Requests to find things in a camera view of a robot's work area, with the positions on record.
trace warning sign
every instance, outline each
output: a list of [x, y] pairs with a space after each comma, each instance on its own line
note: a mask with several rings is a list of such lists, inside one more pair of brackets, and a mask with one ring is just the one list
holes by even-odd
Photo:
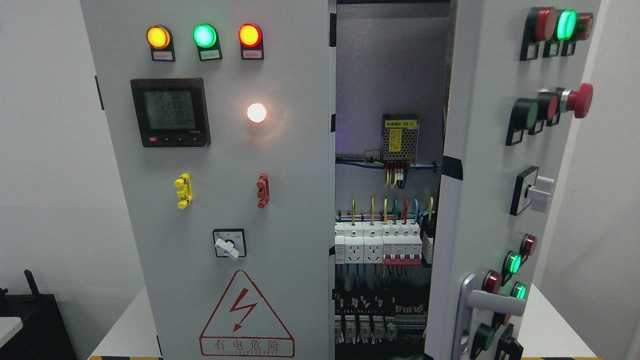
[[389, 133], [389, 151], [399, 152], [402, 150], [402, 129], [391, 129]]
[[244, 270], [234, 273], [200, 335], [205, 356], [293, 357], [293, 336]]

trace digital power meter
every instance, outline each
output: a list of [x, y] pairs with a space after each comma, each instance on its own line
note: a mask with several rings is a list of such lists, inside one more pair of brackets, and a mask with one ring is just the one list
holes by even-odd
[[144, 147], [211, 144], [202, 78], [133, 79], [131, 93]]

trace lcd display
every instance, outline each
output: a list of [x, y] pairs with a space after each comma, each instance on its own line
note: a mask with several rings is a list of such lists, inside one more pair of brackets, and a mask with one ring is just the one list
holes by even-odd
[[196, 128], [191, 92], [148, 91], [144, 94], [151, 130]]

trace white indicator light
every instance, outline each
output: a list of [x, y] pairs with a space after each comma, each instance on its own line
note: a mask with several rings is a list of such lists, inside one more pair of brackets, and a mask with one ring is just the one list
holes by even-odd
[[267, 108], [259, 102], [249, 105], [246, 116], [253, 122], [262, 122], [267, 117]]

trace electrical control cabinet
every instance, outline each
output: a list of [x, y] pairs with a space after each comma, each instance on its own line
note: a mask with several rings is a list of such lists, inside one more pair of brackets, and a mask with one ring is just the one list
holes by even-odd
[[81, 4], [165, 359], [518, 344], [598, 0]]

